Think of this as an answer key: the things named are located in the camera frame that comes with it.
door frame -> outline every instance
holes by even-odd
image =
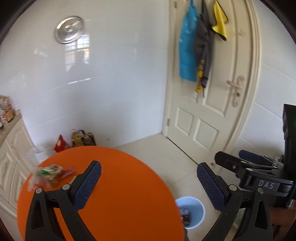
[[[176,57],[176,21],[177,21],[177,9],[175,8],[175,0],[169,0],[169,40],[168,40],[168,75],[167,75],[167,88],[165,96],[165,112],[163,119],[162,134],[166,137],[168,133],[168,119],[170,117],[170,108],[173,95],[173,78],[174,78],[174,64]],[[252,35],[252,53],[251,53],[251,65],[250,65],[250,77],[246,86],[246,95],[242,101],[241,115],[238,118],[237,124],[233,129],[233,132],[227,142],[224,152],[231,153],[236,146],[242,131],[247,122],[250,110],[253,106],[260,74],[261,67],[261,38],[259,32],[259,23],[257,13],[252,0],[244,0],[248,14],[250,17],[251,35]]]

table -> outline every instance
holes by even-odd
[[[80,217],[97,241],[184,241],[184,229],[174,197],[147,165],[124,152],[97,146],[59,152],[40,166],[74,166],[77,176],[91,161],[99,161],[102,174]],[[57,190],[73,175],[45,191]],[[25,182],[17,204],[17,222],[25,240],[25,227],[34,191]],[[57,219],[67,241],[73,240],[59,209]]]

white door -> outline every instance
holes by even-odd
[[[212,70],[203,97],[194,91],[196,83],[179,77],[178,40],[188,2],[177,0],[174,13],[175,60],[167,114],[167,137],[194,161],[207,162],[212,167],[214,155],[225,150],[232,137],[247,102],[244,99],[250,89],[250,78],[254,78],[251,76],[253,52],[248,9],[250,2],[219,0],[219,3],[229,19],[225,25],[227,41],[215,35]],[[207,7],[209,12],[213,11],[212,5],[207,4]]]

metal lid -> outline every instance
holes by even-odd
[[[85,25],[82,18],[70,16],[58,23],[54,31],[54,38],[59,43],[71,43],[77,40],[84,32]]]

white tiled wall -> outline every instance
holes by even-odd
[[[57,43],[56,24],[71,15],[85,33]],[[84,129],[119,146],[161,132],[167,45],[168,1],[37,0],[0,46],[0,93],[21,109],[35,145]]]
[[[284,104],[296,105],[296,45],[280,20],[259,0],[253,1],[262,44],[259,86],[243,134],[233,151],[241,149],[275,158],[284,154]],[[227,170],[223,177],[233,181]]]

